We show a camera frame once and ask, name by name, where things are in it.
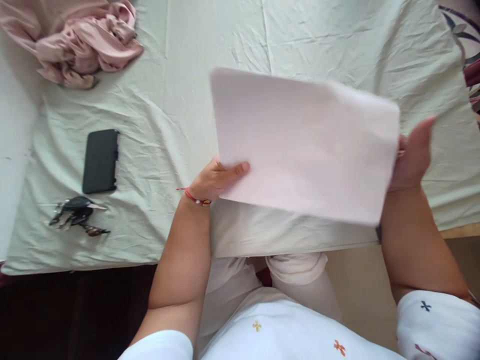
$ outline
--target bedsheet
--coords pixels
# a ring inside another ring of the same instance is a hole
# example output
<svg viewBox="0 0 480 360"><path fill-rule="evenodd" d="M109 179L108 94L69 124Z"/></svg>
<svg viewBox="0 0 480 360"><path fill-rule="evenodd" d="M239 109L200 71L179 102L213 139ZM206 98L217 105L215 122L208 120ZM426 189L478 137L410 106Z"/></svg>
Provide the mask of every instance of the bedsheet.
<svg viewBox="0 0 480 360"><path fill-rule="evenodd" d="M407 134L438 115L424 188L441 230L480 221L480 135L461 52L434 0L141 0L145 52L89 91L43 84L44 107L2 271L10 275L156 263L181 194L217 152L215 66L300 80L335 79L398 103ZM91 198L93 225L47 226L81 193L89 132L115 128L118 190ZM375 243L375 230L254 205L212 208L215 256L326 251Z"/></svg>

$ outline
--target person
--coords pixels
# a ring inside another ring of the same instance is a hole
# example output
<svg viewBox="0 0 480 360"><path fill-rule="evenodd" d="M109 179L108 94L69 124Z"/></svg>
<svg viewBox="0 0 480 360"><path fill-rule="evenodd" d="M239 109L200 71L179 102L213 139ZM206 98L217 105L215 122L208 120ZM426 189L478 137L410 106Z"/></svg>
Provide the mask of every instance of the person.
<svg viewBox="0 0 480 360"><path fill-rule="evenodd" d="M480 309L421 186L434 122L399 141L381 217L401 355L340 323L325 254L268 257L273 287L262 287L245 259L211 260L209 201L250 168L226 169L216 158L178 204L148 310L120 360L479 359Z"/></svg>

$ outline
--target embroidered cross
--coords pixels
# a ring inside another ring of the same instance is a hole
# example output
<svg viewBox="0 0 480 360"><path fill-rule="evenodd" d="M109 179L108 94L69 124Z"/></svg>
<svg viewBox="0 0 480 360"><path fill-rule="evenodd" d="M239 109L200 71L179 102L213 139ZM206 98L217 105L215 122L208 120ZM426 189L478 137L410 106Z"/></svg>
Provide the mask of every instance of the embroidered cross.
<svg viewBox="0 0 480 360"><path fill-rule="evenodd" d="M333 347L337 350L340 350L340 353L345 356L345 347L343 345L340 345L338 340L335 340L335 344L333 345Z"/></svg>
<svg viewBox="0 0 480 360"><path fill-rule="evenodd" d="M427 305L427 303L425 301L422 300L421 302L423 305L420 306L422 309L425 309L427 310L428 312L430 312L430 308L432 307L432 305Z"/></svg>
<svg viewBox="0 0 480 360"><path fill-rule="evenodd" d="M415 344L415 349L417 349L419 352L431 357L433 360L437 360L437 358L435 356L433 356L430 351L425 351L425 350L422 350L422 348L420 346L418 346L417 344Z"/></svg>
<svg viewBox="0 0 480 360"><path fill-rule="evenodd" d="M255 321L251 327L255 328L256 332L258 333L262 325L260 325L258 321Z"/></svg>

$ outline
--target pink satin fabric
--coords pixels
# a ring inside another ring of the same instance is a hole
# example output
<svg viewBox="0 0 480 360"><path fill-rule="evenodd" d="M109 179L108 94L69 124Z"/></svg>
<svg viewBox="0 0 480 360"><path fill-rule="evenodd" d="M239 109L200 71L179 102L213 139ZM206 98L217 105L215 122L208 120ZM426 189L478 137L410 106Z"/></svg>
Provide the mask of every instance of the pink satin fabric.
<svg viewBox="0 0 480 360"><path fill-rule="evenodd" d="M106 0L0 0L0 24L35 55L46 79L91 89L98 70L116 72L143 52L135 40L135 8Z"/></svg>

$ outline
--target sheet of paper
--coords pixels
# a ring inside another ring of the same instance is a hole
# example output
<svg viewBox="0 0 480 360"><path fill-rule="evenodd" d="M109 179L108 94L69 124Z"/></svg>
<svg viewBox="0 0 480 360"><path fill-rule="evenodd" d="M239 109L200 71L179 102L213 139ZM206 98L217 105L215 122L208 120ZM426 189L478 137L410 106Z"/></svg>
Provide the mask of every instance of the sheet of paper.
<svg viewBox="0 0 480 360"><path fill-rule="evenodd" d="M221 162L248 161L221 197L377 225L397 152L400 111L333 81L233 69L210 74Z"/></svg>

